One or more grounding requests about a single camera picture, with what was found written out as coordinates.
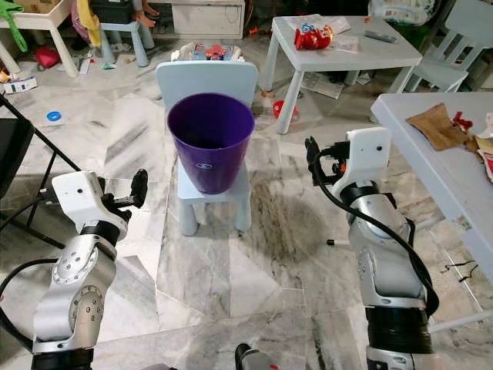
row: white table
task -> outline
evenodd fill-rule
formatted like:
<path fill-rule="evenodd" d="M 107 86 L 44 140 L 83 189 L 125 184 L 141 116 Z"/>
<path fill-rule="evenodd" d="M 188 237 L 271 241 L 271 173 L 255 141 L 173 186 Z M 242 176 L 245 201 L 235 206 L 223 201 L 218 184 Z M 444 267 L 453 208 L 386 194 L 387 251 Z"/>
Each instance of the white table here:
<path fill-rule="evenodd" d="M 12 15 L 15 24 L 18 29 L 33 29 L 33 30 L 48 30 L 52 34 L 53 42 L 56 49 L 59 52 L 60 59 L 62 60 L 65 70 L 70 77 L 76 77 L 79 75 L 79 71 L 75 67 L 75 63 L 70 56 L 70 53 L 63 42 L 63 39 L 58 30 L 58 26 L 67 18 L 72 8 L 72 2 L 74 0 L 61 0 L 56 7 L 54 7 L 50 13 L 38 14 L 38 13 L 14 13 Z M 0 29 L 8 29 L 7 21 L 0 18 Z M 20 72 L 18 64 L 8 54 L 7 49 L 3 46 L 0 40 L 0 59 L 4 62 L 10 73 Z"/>
<path fill-rule="evenodd" d="M 366 17 L 348 16 L 346 18 L 351 29 L 343 34 L 358 36 L 359 53 L 331 49 L 298 51 L 294 46 L 294 29 L 291 28 L 284 17 L 273 19 L 273 34 L 270 39 L 267 60 L 260 76 L 260 88 L 267 91 L 272 89 L 279 44 L 295 69 L 283 108 L 277 120 L 278 133 L 287 133 L 289 129 L 293 108 L 305 72 L 354 71 L 350 79 L 356 79 L 357 72 L 362 69 L 403 67 L 401 73 L 388 90 L 390 93 L 401 93 L 405 83 L 411 76 L 413 67 L 421 61 L 421 54 L 384 20 L 371 18 L 369 23 L 365 23 L 364 19 Z M 395 36 L 397 37 L 397 43 L 390 44 L 364 37 L 365 30 L 383 32 L 386 35 Z"/>
<path fill-rule="evenodd" d="M 461 239 L 493 282 L 493 184 L 488 182 L 484 166 L 463 147 L 433 149 L 424 135 L 405 121 L 441 102 L 449 117 L 464 112 L 463 117 L 474 123 L 473 133 L 485 130 L 486 113 L 493 112 L 493 92 L 384 94 L 371 110 L 391 130 L 395 145 L 443 215 L 461 225 Z"/>

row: yellow cloth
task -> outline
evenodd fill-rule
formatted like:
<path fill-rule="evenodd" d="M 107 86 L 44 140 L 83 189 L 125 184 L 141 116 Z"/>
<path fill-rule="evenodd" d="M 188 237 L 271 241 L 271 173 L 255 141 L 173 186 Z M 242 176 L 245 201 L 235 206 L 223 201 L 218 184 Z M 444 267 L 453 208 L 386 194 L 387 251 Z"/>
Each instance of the yellow cloth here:
<path fill-rule="evenodd" d="M 99 19 L 92 12 L 89 0 L 77 0 L 80 24 L 87 28 L 89 39 L 94 46 L 101 46 L 101 33 L 99 31 Z"/>

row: bucket logo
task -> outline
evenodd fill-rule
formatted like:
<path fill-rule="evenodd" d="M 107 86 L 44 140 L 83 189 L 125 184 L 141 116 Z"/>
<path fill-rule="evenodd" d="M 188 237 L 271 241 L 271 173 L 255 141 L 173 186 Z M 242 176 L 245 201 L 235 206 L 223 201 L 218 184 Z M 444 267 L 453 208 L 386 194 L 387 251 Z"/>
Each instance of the bucket logo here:
<path fill-rule="evenodd" d="M 213 168 L 213 165 L 208 163 L 198 163 L 195 166 L 200 168 L 201 170 L 210 170 L 211 168 Z"/>

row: purple bucket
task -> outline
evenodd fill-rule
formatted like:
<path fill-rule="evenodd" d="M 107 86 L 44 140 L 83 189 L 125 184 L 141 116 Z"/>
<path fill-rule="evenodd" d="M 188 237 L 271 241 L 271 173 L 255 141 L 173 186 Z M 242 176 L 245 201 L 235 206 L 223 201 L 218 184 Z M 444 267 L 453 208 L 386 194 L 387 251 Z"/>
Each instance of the purple bucket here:
<path fill-rule="evenodd" d="M 187 96 L 168 115 L 183 168 L 206 194 L 222 193 L 233 185 L 254 126 L 248 106 L 216 93 Z"/>

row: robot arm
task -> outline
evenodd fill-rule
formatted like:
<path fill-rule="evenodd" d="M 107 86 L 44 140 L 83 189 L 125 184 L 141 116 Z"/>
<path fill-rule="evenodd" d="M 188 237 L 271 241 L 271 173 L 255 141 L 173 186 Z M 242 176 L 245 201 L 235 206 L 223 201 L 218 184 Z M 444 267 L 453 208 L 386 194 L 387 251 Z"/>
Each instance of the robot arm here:
<path fill-rule="evenodd" d="M 136 174 L 130 197 L 122 200 L 103 194 L 93 172 L 61 175 L 52 185 L 79 236 L 63 250 L 36 309 L 32 368 L 90 369 L 106 291 L 116 273 L 115 245 L 125 237 L 131 217 L 129 210 L 122 212 L 119 207 L 142 206 L 147 173 L 140 170 Z"/>
<path fill-rule="evenodd" d="M 382 127 L 358 129 L 347 134 L 346 142 L 322 151 L 313 138 L 305 146 L 314 185 L 349 213 L 349 241 L 357 254 L 368 320 L 368 368 L 442 368 L 428 333 L 428 316 L 438 307 L 438 297 L 409 245 L 414 224 L 397 211 L 391 194 L 378 189 L 388 163 L 390 133 Z M 322 171 L 322 156 L 337 160 L 334 175 Z M 332 192 L 325 184 L 333 185 Z"/>

